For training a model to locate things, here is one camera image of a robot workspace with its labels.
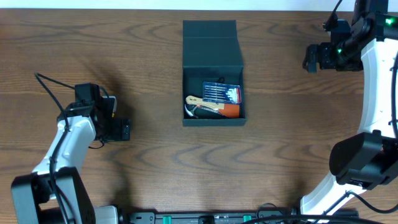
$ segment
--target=wooden handle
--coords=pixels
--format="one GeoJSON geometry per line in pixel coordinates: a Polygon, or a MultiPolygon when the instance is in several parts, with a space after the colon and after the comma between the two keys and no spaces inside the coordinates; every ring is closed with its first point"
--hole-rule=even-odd
{"type": "Polygon", "coordinates": [[[206,106],[206,107],[208,107],[210,109],[213,109],[213,110],[223,110],[224,109],[224,103],[204,102],[201,98],[194,97],[194,96],[187,96],[185,101],[189,105],[206,106]]]}

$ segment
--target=white background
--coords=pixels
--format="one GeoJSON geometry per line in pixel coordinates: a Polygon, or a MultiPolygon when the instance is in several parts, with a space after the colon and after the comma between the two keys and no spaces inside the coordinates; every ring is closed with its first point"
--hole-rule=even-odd
{"type": "MultiPolygon", "coordinates": [[[[338,0],[0,0],[0,8],[332,11],[338,0]]],[[[339,11],[353,11],[343,0],[339,11]]],[[[389,0],[398,12],[398,0],[389,0]]]]}

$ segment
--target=table surface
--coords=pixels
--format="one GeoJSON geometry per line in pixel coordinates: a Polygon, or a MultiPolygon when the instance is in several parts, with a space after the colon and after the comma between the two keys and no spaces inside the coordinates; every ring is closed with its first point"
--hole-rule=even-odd
{"type": "MultiPolygon", "coordinates": [[[[363,72],[302,69],[309,44],[328,42],[328,12],[0,10],[0,217],[15,223],[10,186],[44,157],[59,110],[34,71],[93,82],[132,119],[129,142],[89,149],[81,178],[95,206],[166,211],[289,206],[328,172],[332,147],[356,134],[363,72]],[[244,59],[243,127],[182,127],[182,21],[234,19],[244,59]]],[[[351,19],[350,13],[340,17],[351,19]]],[[[74,92],[49,83],[65,107],[74,92]]],[[[366,192],[397,203],[398,182],[366,192]]],[[[352,199],[362,218],[396,223],[352,199]]]]}

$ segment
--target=box lid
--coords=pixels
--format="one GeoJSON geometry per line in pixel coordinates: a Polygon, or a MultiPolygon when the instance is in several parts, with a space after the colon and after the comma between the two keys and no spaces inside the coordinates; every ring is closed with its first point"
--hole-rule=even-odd
{"type": "Polygon", "coordinates": [[[183,21],[183,68],[243,67],[236,21],[183,21]]]}

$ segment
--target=open box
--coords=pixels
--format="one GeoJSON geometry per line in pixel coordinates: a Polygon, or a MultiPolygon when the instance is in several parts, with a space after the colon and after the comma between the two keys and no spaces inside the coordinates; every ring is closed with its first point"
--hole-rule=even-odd
{"type": "Polygon", "coordinates": [[[235,21],[183,21],[183,120],[184,126],[242,126],[244,112],[243,60],[235,21]],[[187,96],[203,98],[203,82],[241,87],[239,118],[225,118],[197,110],[199,119],[190,117],[184,107],[187,96]]]}

